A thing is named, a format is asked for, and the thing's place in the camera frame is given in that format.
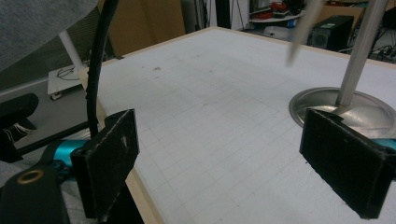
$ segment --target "black plastic part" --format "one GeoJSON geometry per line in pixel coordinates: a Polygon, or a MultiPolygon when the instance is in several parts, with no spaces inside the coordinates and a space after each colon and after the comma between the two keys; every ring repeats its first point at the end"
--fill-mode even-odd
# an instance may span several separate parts
{"type": "Polygon", "coordinates": [[[0,128],[6,128],[21,119],[31,116],[38,106],[38,97],[33,93],[0,104],[0,128]]]}
{"type": "Polygon", "coordinates": [[[53,167],[32,167],[7,181],[2,188],[0,223],[69,223],[53,167]]]}
{"type": "Polygon", "coordinates": [[[137,210],[134,199],[126,184],[122,187],[120,195],[111,207],[110,214],[104,224],[144,224],[137,210]]]}
{"type": "Polygon", "coordinates": [[[106,127],[71,154],[86,217],[104,221],[139,153],[134,111],[105,120],[106,127]]]}
{"type": "Polygon", "coordinates": [[[300,152],[361,218],[378,218],[395,176],[396,153],[342,123],[307,109],[300,152]]]}
{"type": "Polygon", "coordinates": [[[8,135],[0,129],[0,161],[5,162],[14,162],[21,161],[23,157],[18,152],[18,150],[14,147],[14,144],[9,140],[8,135]]]}

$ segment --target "black cable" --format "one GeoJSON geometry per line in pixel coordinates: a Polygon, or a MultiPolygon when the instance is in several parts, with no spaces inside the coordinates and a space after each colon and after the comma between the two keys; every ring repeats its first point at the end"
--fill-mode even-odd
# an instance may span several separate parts
{"type": "Polygon", "coordinates": [[[245,30],[244,27],[244,21],[242,20],[242,13],[241,13],[241,7],[239,6],[239,0],[236,0],[236,4],[238,5],[238,10],[239,10],[239,18],[241,18],[241,23],[242,23],[242,30],[245,30]]]}
{"type": "Polygon", "coordinates": [[[92,55],[90,69],[88,71],[87,85],[87,117],[90,127],[91,138],[98,134],[97,117],[96,117],[96,98],[99,86],[99,76],[102,67],[103,53],[107,40],[108,28],[116,12],[119,0],[106,0],[102,13],[99,17],[96,29],[95,39],[92,44],[92,55]]]}
{"type": "Polygon", "coordinates": [[[197,0],[193,0],[194,1],[194,9],[195,9],[195,31],[199,31],[201,30],[201,27],[199,25],[199,18],[198,18],[198,8],[197,8],[197,0]]]}
{"type": "Polygon", "coordinates": [[[63,70],[62,68],[59,69],[58,73],[56,74],[56,77],[60,78],[61,80],[65,80],[65,81],[76,81],[79,80],[78,78],[64,78],[67,75],[70,75],[73,73],[75,67],[73,68],[69,68],[66,70],[63,70]]]}
{"type": "Polygon", "coordinates": [[[209,0],[209,19],[207,20],[207,26],[210,26],[211,16],[212,16],[212,0],[209,0]]]}
{"type": "Polygon", "coordinates": [[[230,27],[230,28],[233,28],[233,2],[231,3],[231,18],[230,18],[230,24],[231,24],[231,27],[230,27]]]}

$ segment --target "cardboard box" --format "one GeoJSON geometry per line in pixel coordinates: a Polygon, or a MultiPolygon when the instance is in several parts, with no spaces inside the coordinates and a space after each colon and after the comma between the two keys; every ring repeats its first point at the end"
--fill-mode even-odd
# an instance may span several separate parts
{"type": "MultiPolygon", "coordinates": [[[[99,11],[104,2],[99,1],[99,11]]],[[[180,0],[120,0],[108,37],[122,56],[184,34],[180,0]]]]}
{"type": "Polygon", "coordinates": [[[340,16],[353,16],[352,31],[355,30],[359,19],[362,18],[364,13],[364,8],[362,7],[329,7],[324,6],[321,10],[317,23],[328,19],[330,16],[340,15],[340,16]]]}

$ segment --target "table surface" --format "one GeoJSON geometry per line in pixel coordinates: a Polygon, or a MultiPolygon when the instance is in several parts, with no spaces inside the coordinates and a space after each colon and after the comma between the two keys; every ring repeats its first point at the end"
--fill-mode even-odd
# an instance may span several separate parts
{"type": "MultiPolygon", "coordinates": [[[[135,164],[164,223],[367,223],[299,153],[290,99],[339,87],[347,56],[210,28],[102,68],[106,114],[134,108],[135,164]]],[[[396,108],[395,66],[369,62],[358,91],[396,108]]],[[[396,223],[392,183],[379,219],[396,223]]]]}

